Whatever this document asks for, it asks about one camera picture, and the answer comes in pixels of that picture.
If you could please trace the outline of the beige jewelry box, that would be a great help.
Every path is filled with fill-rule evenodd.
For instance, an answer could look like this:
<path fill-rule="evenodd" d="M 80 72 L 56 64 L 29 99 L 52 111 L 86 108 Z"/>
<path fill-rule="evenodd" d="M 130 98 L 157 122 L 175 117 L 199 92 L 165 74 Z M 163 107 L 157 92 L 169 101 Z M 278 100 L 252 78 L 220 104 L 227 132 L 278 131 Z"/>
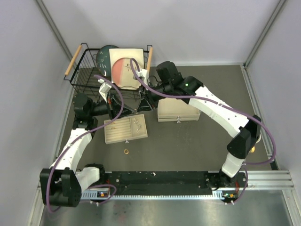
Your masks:
<path fill-rule="evenodd" d="M 158 122 L 176 121 L 180 117 L 182 121 L 198 121 L 200 110 L 186 104 L 182 100 L 174 98 L 164 98 L 159 100 L 157 108 Z"/>

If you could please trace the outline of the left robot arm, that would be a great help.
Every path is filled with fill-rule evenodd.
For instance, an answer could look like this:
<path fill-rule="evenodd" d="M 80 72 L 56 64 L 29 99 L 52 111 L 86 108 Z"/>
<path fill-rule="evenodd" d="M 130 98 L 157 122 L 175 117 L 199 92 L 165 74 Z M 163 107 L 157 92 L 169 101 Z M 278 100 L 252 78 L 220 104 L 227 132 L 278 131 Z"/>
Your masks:
<path fill-rule="evenodd" d="M 109 115 L 117 119 L 135 112 L 116 95 L 110 95 L 108 101 L 94 102 L 86 94 L 79 93 L 72 101 L 75 118 L 70 137 L 50 168 L 40 172 L 42 199 L 48 208 L 76 207 L 83 191 L 92 184 L 100 187 L 106 183 L 107 176 L 100 164 L 88 164 L 80 172 L 76 171 L 85 148 L 100 129 L 97 116 Z"/>

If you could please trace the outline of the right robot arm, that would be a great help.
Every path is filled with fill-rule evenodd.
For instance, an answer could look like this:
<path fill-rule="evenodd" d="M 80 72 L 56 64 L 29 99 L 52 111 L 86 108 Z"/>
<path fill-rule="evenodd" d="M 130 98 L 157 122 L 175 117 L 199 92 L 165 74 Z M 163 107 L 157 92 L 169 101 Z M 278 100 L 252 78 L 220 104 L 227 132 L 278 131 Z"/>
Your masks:
<path fill-rule="evenodd" d="M 175 64 L 165 61 L 156 67 L 161 83 L 151 87 L 142 77 L 141 70 L 134 70 L 134 78 L 142 88 L 144 100 L 152 107 L 158 106 L 159 100 L 172 98 L 197 108 L 210 117 L 231 136 L 227 145 L 228 154 L 222 165 L 218 180 L 213 186 L 231 186 L 237 180 L 237 174 L 246 157 L 260 139 L 261 118 L 241 113 L 216 97 L 200 80 L 193 76 L 184 78 Z"/>

